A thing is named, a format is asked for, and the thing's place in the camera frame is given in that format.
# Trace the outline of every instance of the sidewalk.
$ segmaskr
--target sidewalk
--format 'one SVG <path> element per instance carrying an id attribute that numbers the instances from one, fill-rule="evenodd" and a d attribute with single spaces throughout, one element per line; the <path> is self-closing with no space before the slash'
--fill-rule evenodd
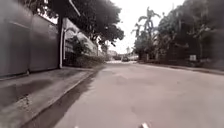
<path id="1" fill-rule="evenodd" d="M 153 63 L 139 63 L 139 64 L 167 67 L 167 68 L 174 68 L 174 69 L 183 69 L 183 70 L 188 70 L 188 71 L 195 71 L 195 72 L 215 74 L 215 75 L 224 75 L 224 71 L 221 71 L 221 70 L 213 70 L 213 69 L 205 69 L 205 68 L 192 68 L 192 67 L 173 66 L 173 65 L 164 65 L 164 64 L 153 64 Z"/>
<path id="2" fill-rule="evenodd" d="M 0 128 L 22 127 L 95 70 L 63 68 L 0 81 Z"/>

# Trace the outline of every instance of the asphalt road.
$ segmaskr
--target asphalt road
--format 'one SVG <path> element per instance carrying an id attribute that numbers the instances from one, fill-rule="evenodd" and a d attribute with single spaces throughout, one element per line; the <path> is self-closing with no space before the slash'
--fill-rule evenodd
<path id="1" fill-rule="evenodd" d="M 110 63 L 55 128 L 224 128 L 224 76 Z"/>

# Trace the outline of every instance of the car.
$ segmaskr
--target car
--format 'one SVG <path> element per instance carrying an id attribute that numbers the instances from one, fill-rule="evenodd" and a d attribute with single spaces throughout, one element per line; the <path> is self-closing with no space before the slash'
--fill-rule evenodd
<path id="1" fill-rule="evenodd" d="M 123 57 L 121 61 L 122 62 L 129 62 L 129 59 L 128 59 L 128 57 Z"/>

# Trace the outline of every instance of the sky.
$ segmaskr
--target sky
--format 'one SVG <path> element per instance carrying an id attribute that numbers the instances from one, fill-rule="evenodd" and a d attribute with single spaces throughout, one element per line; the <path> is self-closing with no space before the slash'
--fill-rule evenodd
<path id="1" fill-rule="evenodd" d="M 135 24 L 140 16 L 146 15 L 147 7 L 154 10 L 162 16 L 164 12 L 167 15 L 173 8 L 181 5 L 184 0 L 111 0 L 116 6 L 120 7 L 119 15 L 121 23 L 118 26 L 125 32 L 123 40 L 116 42 L 116 47 L 110 46 L 110 50 L 115 50 L 118 53 L 126 53 L 127 47 L 134 47 L 135 34 L 131 31 L 135 28 Z M 154 25 L 159 24 L 160 18 L 154 18 Z"/>

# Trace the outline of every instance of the gray wall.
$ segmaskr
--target gray wall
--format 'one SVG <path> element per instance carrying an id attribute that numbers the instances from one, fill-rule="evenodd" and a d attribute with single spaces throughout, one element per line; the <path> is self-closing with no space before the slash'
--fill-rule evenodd
<path id="1" fill-rule="evenodd" d="M 0 0 L 0 77 L 57 68 L 56 32 L 15 0 Z"/>
<path id="2" fill-rule="evenodd" d="M 30 36 L 30 71 L 57 68 L 59 66 L 59 42 L 55 25 L 35 15 Z"/>

